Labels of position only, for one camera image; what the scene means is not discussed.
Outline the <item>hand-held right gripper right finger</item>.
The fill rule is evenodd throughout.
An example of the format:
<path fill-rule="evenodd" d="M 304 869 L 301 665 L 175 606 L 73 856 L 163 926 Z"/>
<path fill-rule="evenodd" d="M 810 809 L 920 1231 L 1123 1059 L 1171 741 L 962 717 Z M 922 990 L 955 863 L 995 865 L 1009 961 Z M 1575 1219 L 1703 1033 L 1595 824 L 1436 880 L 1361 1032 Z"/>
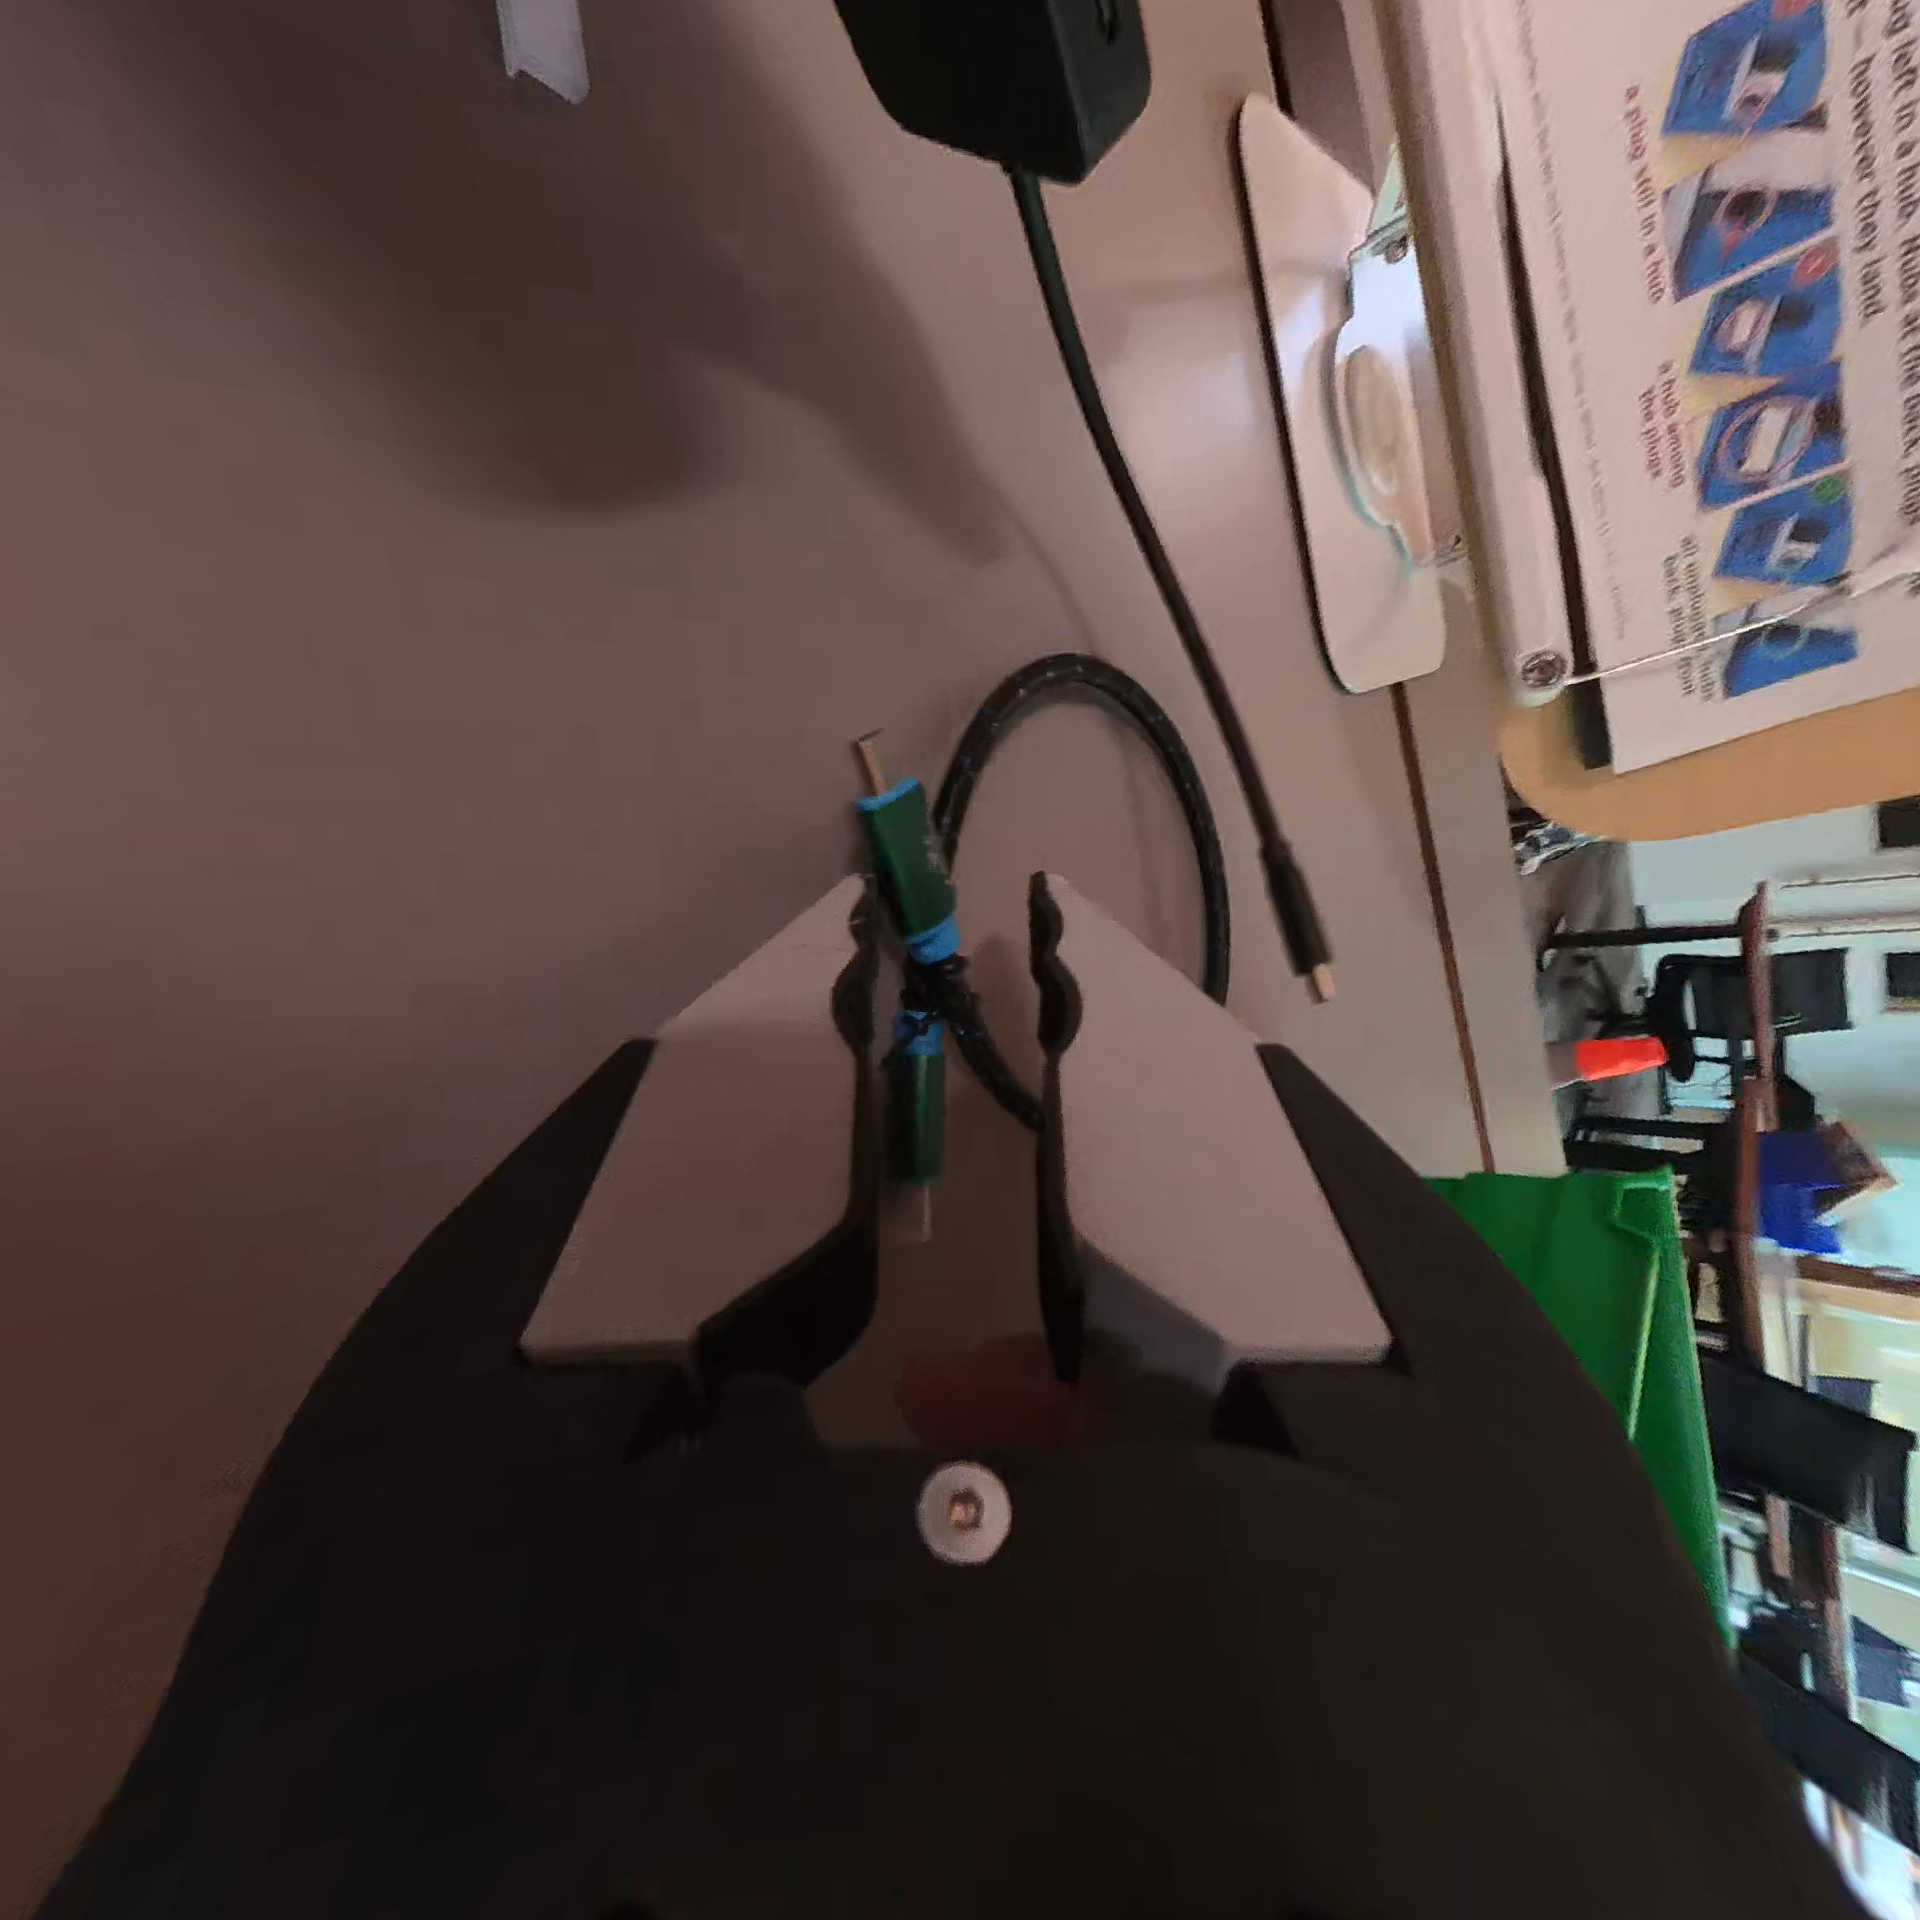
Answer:
<path fill-rule="evenodd" d="M 1257 1035 L 1068 879 L 1028 883 L 1040 1311 L 1057 1376 L 1220 1387 L 1389 1333 Z"/>

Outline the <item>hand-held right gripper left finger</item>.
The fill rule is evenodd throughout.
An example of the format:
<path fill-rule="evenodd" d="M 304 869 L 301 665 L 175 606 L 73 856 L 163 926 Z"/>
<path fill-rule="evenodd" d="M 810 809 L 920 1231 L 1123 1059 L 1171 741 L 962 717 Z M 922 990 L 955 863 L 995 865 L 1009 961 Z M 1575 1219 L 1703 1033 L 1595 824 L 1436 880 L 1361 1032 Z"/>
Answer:
<path fill-rule="evenodd" d="M 657 1035 L 528 1363 L 805 1387 L 852 1351 L 879 1303 L 879 922 L 842 880 Z"/>

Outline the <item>black usb hub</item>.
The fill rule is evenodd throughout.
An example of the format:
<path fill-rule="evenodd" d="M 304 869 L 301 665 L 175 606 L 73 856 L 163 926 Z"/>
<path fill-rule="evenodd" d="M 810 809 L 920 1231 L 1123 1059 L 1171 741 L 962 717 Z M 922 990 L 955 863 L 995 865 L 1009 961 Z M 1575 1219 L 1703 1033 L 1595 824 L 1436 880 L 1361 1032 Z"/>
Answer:
<path fill-rule="evenodd" d="M 1313 999 L 1331 1005 L 1332 952 L 1313 890 L 1281 829 L 1231 683 L 1120 448 L 1044 205 L 1047 184 L 1089 182 L 1147 106 L 1141 8 L 836 3 L 834 13 L 875 101 L 904 134 L 1003 173 L 1076 413 L 1231 760 L 1287 961 Z"/>

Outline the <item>white plug cap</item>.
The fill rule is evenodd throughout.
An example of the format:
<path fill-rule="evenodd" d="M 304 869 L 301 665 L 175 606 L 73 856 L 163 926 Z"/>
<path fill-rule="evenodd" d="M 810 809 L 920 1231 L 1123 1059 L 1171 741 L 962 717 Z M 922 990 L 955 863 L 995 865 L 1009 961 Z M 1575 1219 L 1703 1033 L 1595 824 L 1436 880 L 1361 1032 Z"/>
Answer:
<path fill-rule="evenodd" d="M 583 106 L 593 80 L 580 3 L 493 3 L 503 66 L 564 106 Z"/>

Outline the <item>green plastic bin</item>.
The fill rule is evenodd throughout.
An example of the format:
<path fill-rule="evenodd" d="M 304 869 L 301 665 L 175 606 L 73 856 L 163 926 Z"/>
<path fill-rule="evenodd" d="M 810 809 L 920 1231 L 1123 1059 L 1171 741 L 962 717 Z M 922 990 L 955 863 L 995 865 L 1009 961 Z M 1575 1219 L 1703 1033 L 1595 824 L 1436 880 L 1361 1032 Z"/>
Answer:
<path fill-rule="evenodd" d="M 1612 1405 L 1735 1645 L 1721 1503 L 1675 1183 L 1656 1170 L 1432 1181 L 1548 1315 Z"/>

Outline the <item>black office chair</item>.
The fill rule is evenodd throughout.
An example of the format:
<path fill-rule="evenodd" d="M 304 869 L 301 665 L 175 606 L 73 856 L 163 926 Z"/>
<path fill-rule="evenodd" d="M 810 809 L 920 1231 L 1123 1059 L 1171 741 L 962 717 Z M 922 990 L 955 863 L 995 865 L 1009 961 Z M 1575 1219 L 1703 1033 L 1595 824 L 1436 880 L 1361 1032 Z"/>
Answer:
<path fill-rule="evenodd" d="M 1768 967 L 1779 1038 L 1845 1033 L 1857 1025 L 1845 949 L 1777 952 Z M 1745 962 L 1735 955 L 1669 954 L 1656 967 L 1640 1019 L 1664 1047 L 1671 1082 L 1693 1078 L 1703 1047 L 1720 1046 L 1728 1065 L 1745 1065 L 1755 1038 Z"/>

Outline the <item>small blue bin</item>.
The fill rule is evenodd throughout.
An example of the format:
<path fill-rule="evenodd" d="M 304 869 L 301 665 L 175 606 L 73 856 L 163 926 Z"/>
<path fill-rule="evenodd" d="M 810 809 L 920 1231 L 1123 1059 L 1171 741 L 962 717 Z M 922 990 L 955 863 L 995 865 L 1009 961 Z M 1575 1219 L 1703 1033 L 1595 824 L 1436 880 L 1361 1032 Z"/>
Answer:
<path fill-rule="evenodd" d="M 1787 1254 L 1826 1261 L 1845 1258 L 1845 1229 L 1895 1190 L 1873 1143 L 1845 1121 L 1761 1134 L 1757 1181 L 1761 1234 Z"/>

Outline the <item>white tablet stand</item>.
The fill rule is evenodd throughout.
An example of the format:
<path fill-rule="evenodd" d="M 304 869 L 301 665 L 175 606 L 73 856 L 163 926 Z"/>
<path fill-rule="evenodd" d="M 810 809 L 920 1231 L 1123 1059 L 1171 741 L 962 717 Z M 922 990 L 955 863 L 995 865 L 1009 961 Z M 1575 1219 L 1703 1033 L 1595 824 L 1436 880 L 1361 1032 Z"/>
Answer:
<path fill-rule="evenodd" d="M 1234 158 L 1332 681 L 1372 693 L 1429 677 L 1463 606 L 1477 608 L 1512 697 L 1548 705 L 1570 687 L 1570 641 L 1535 615 L 1513 634 L 1512 594 L 1474 553 L 1401 158 L 1365 184 L 1261 95 L 1237 110 Z"/>

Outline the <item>printed instruction sheet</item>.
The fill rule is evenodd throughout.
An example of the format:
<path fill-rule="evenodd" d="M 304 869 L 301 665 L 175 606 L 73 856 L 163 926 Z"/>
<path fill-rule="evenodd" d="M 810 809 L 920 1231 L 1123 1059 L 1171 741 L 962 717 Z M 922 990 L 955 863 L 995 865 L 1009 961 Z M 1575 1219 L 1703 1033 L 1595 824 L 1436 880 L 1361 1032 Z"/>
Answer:
<path fill-rule="evenodd" d="M 1919 5 L 1483 5 L 1618 775 L 1915 689 Z"/>

